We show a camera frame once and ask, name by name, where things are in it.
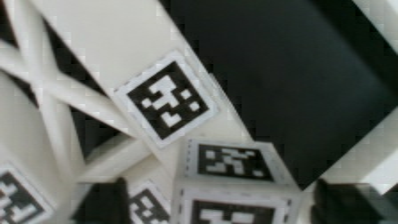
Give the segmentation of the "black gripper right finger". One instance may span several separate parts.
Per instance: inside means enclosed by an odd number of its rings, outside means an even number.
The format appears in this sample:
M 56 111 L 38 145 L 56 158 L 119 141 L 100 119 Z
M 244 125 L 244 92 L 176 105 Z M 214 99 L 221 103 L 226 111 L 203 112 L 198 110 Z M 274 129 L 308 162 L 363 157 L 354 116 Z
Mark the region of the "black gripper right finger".
M 366 183 L 318 180 L 311 224 L 398 224 L 398 203 Z

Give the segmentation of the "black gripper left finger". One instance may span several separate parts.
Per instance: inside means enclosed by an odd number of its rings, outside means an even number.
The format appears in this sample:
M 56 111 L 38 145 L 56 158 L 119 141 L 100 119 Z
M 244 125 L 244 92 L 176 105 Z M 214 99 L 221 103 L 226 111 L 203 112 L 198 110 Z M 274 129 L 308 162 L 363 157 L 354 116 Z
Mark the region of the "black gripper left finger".
M 72 220 L 75 224 L 132 224 L 128 184 L 123 178 L 93 186 Z

